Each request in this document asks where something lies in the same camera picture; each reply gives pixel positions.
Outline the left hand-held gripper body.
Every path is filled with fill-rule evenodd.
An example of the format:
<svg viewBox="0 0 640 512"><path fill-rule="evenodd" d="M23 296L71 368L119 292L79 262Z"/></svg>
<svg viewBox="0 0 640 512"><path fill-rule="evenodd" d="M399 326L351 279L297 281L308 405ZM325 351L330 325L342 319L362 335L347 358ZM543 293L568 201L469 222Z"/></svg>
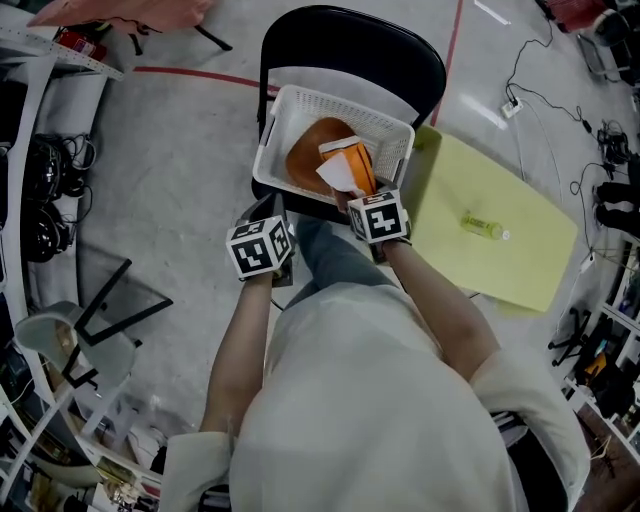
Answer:
<svg viewBox="0 0 640 512"><path fill-rule="evenodd" d="M282 215L229 229L226 248L240 280L270 274L274 286L292 285L294 239Z"/></svg>

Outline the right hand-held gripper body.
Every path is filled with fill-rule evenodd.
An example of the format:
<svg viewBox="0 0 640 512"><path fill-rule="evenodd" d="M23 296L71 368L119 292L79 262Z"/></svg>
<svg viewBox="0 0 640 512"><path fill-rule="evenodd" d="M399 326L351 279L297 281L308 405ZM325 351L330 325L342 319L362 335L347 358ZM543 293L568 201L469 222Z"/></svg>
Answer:
<svg viewBox="0 0 640 512"><path fill-rule="evenodd" d="M347 203L351 229L364 241L376 263L384 263L383 243L400 241L410 243L410 222L403 207L400 192L386 189Z"/></svg>

